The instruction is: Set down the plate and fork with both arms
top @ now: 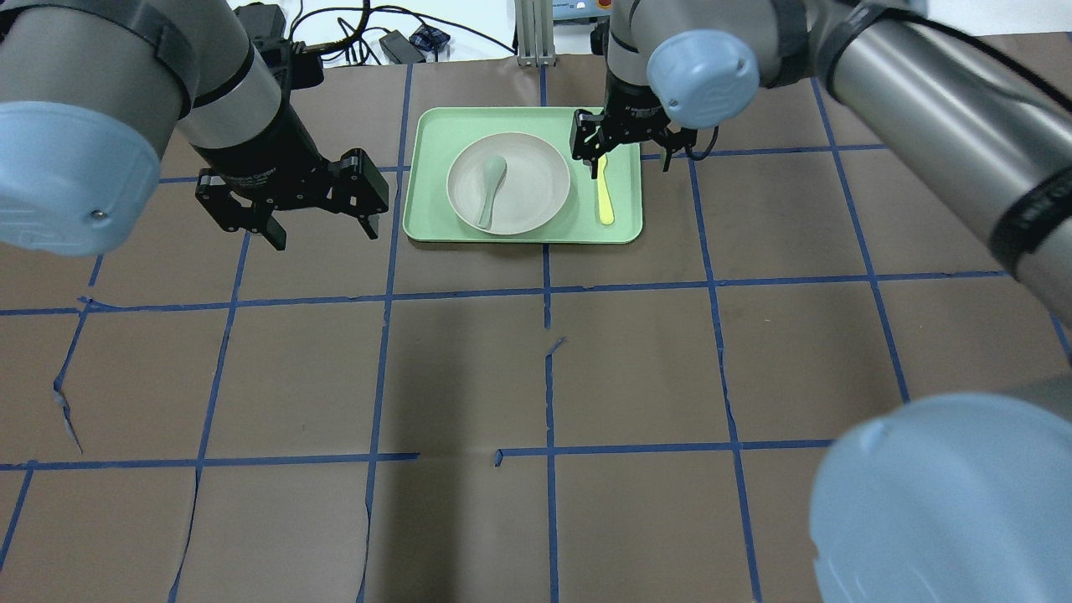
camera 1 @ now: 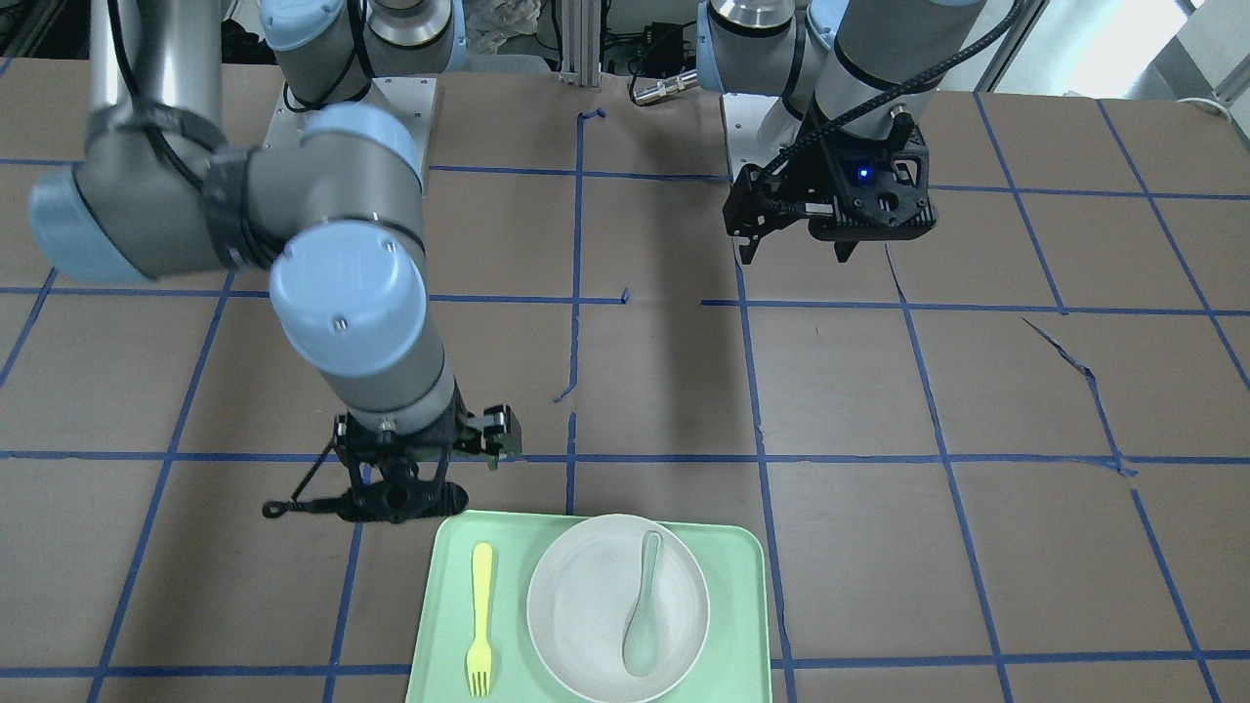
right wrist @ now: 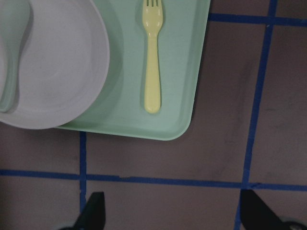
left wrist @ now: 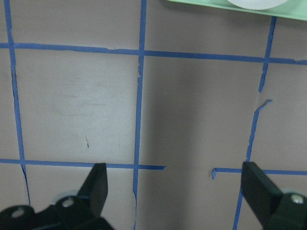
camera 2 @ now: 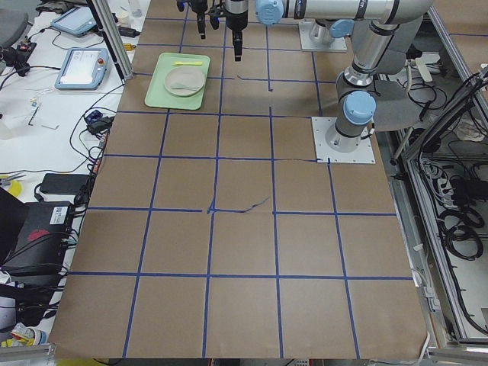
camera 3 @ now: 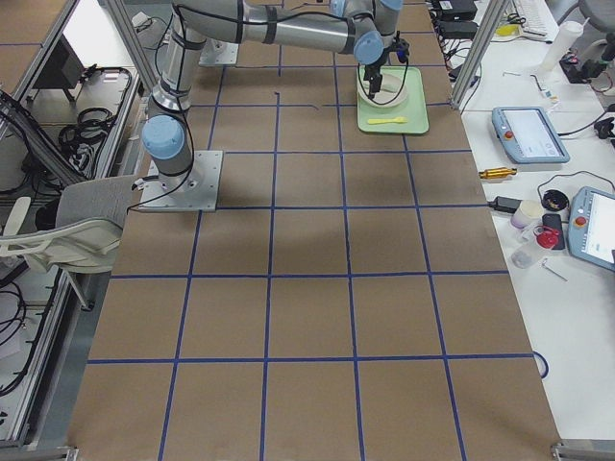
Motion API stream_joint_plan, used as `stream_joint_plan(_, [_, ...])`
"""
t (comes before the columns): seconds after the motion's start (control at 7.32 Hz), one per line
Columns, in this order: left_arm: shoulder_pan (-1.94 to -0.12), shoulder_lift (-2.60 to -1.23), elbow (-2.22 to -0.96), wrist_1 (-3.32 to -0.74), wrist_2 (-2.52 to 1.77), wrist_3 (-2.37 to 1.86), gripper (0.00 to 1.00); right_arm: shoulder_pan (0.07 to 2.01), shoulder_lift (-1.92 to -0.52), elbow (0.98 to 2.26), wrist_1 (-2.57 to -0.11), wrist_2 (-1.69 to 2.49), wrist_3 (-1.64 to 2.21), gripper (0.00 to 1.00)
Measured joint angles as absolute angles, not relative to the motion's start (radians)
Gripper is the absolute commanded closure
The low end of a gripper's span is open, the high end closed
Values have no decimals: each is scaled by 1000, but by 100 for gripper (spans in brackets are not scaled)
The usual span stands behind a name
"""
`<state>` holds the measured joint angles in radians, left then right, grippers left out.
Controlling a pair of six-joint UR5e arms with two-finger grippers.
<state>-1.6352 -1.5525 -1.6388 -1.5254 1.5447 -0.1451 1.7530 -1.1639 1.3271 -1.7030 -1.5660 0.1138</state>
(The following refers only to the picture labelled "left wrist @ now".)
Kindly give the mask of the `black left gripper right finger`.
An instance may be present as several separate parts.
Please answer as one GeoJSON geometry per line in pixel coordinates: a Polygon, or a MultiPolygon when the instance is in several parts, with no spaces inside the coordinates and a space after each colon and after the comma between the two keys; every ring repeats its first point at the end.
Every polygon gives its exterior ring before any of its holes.
{"type": "Polygon", "coordinates": [[[283,192],[254,162],[242,164],[241,191],[249,207],[264,227],[276,212],[283,192]]]}

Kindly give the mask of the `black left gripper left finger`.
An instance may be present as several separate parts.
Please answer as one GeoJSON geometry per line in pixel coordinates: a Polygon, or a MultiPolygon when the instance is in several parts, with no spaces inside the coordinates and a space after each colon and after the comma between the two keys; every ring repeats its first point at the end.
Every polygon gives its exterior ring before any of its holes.
{"type": "Polygon", "coordinates": [[[95,163],[77,193],[91,212],[99,217],[107,198],[107,171],[105,163],[95,163]]]}

